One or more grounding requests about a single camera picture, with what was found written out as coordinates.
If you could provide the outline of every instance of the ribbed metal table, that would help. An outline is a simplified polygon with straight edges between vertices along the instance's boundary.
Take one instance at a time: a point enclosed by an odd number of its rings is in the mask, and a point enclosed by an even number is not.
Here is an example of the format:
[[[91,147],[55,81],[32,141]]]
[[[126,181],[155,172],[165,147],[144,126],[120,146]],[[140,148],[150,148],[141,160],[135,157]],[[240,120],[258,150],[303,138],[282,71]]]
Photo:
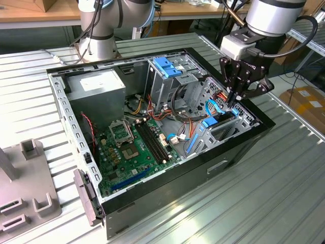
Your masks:
[[[312,30],[312,24],[308,20],[301,20],[295,23],[292,29],[288,32],[290,36],[295,38],[299,42],[304,42]],[[325,22],[322,21],[318,24],[318,30],[313,40],[307,44],[307,47],[311,51],[306,55],[302,62],[295,69],[297,72],[302,66],[307,62],[314,52],[317,52],[319,55],[325,57]]]
[[[219,69],[219,51],[185,34],[118,42],[123,56],[193,47]],[[74,48],[51,50],[66,62]],[[90,227],[73,183],[76,164],[54,104],[45,70],[58,67],[41,51],[0,56],[0,146],[42,141],[62,215],[9,241],[106,243],[102,226]],[[321,243],[325,239],[325,145],[265,95],[253,102],[276,127],[241,163],[111,240],[111,243]]]

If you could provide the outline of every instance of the white connector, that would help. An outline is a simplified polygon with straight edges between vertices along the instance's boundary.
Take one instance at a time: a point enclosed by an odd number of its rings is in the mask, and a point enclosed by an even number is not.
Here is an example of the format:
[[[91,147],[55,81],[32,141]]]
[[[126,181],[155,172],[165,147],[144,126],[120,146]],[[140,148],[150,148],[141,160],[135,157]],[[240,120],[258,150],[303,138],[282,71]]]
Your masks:
[[[172,139],[169,140],[171,144],[175,145],[177,143],[179,143],[179,140],[177,139],[176,136],[174,136]]]

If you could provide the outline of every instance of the motherboard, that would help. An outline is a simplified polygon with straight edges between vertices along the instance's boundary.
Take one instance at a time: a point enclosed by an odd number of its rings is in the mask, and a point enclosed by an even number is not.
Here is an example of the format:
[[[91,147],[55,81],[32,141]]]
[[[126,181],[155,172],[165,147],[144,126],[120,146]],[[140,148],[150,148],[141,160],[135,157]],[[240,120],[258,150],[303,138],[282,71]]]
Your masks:
[[[153,119],[130,125],[119,121],[98,133],[101,194],[109,196],[177,164],[181,159],[164,138]]]

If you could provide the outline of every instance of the sticker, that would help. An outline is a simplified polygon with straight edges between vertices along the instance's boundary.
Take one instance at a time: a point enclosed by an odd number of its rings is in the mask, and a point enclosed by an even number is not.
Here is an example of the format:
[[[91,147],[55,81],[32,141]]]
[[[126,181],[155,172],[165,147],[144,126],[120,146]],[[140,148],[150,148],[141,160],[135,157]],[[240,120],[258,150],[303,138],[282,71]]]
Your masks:
[[[87,79],[82,79],[80,80],[80,83],[82,85],[82,88],[84,89],[85,92],[89,90],[95,90],[98,88],[103,88],[107,85],[106,80],[101,80],[96,77],[87,78]]]
[[[136,169],[131,170],[131,172],[133,175],[136,175],[138,173]]]
[[[83,78],[80,80],[80,84],[85,92],[103,87],[109,90],[116,90],[124,86],[113,71],[107,71],[99,75]]]
[[[185,70],[185,69],[184,69],[184,67],[183,67],[183,66],[181,66],[181,65],[180,65],[180,66],[177,66],[177,67],[175,67],[175,69],[177,69],[177,70]]]
[[[317,101],[309,101],[315,108],[321,108],[322,105]]]
[[[306,90],[300,90],[299,93],[303,96],[303,97],[309,97],[310,94],[306,91]]]

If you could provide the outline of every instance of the wooden shelf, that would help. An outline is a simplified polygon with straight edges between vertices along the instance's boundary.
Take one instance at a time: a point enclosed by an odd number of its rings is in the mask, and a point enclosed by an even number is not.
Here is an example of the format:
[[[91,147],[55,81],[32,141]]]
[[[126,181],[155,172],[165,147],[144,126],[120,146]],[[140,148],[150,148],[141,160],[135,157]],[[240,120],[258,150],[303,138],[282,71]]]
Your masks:
[[[0,9],[0,22],[30,22],[30,21],[56,21],[56,20],[80,20],[79,9],[76,0],[58,0],[46,13],[3,6]],[[248,7],[241,9],[239,13],[246,13]],[[222,14],[223,7],[217,8],[210,4],[195,7],[187,2],[163,3],[161,5],[162,16],[195,16]]]

